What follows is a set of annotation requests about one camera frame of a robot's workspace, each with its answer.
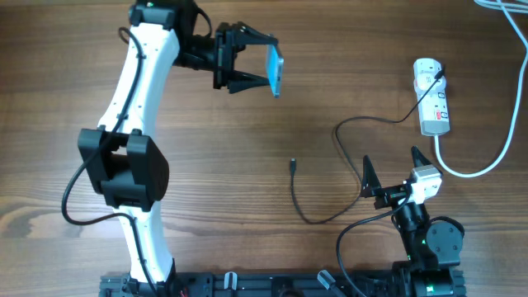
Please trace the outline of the teal screen smartphone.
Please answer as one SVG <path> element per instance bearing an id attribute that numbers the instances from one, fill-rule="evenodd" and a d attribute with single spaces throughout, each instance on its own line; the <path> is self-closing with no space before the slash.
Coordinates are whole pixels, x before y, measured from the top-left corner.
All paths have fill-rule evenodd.
<path id="1" fill-rule="evenodd" d="M 277 45 L 268 45 L 266 55 L 266 75 L 271 93 L 275 98 L 281 95 L 281 82 L 284 69 L 284 57 Z"/>

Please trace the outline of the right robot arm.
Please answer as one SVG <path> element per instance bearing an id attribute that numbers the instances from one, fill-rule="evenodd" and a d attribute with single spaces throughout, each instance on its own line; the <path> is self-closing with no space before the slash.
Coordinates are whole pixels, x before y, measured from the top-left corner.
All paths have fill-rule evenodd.
<path id="1" fill-rule="evenodd" d="M 463 272 L 456 269 L 464 227 L 452 218 L 428 214 L 425 201 L 440 190 L 443 173 L 416 146 L 411 153 L 409 178 L 387 187 L 381 186 L 370 158 L 363 157 L 360 196 L 374 197 L 377 210 L 390 209 L 408 256 L 407 261 L 393 264 L 396 292 L 400 296 L 466 296 Z"/>

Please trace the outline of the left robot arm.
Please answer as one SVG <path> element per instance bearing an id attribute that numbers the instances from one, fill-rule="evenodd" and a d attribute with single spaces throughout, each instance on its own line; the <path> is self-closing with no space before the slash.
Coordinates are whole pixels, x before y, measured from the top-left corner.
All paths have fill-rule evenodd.
<path id="1" fill-rule="evenodd" d="M 182 292 L 163 234 L 161 201 L 169 179 L 167 159 L 154 142 L 158 108 L 175 66 L 210 71 L 213 86 L 231 93 L 268 86 L 280 92 L 284 60 L 278 40 L 249 25 L 222 23 L 206 35 L 194 32 L 203 11 L 193 1 L 138 1 L 111 104 L 93 129 L 78 137 L 80 172 L 120 220 L 130 253 L 130 272 L 109 279 L 102 293 L 175 296 Z"/>

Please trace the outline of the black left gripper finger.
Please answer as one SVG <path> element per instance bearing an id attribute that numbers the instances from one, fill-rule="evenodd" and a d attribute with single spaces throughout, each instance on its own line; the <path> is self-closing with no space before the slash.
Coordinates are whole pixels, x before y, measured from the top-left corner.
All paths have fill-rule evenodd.
<path id="1" fill-rule="evenodd" d="M 248 45 L 278 45 L 278 43 L 277 38 L 265 35 L 243 22 L 235 25 L 234 48 L 236 53 L 244 51 Z"/>
<path id="2" fill-rule="evenodd" d="M 253 87 L 265 87 L 268 85 L 268 78 L 239 71 L 233 71 L 227 83 L 230 94 L 242 92 Z"/>

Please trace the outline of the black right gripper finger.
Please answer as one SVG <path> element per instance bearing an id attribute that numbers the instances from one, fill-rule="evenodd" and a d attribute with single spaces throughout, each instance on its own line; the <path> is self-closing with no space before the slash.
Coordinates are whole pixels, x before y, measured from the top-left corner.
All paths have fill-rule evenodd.
<path id="1" fill-rule="evenodd" d="M 370 157 L 365 155 L 363 157 L 363 177 L 360 196 L 365 198 L 379 196 L 381 189 L 380 180 L 376 175 Z"/>
<path id="2" fill-rule="evenodd" d="M 431 165 L 431 161 L 418 149 L 417 146 L 411 147 L 411 155 L 414 167 L 425 167 Z"/>

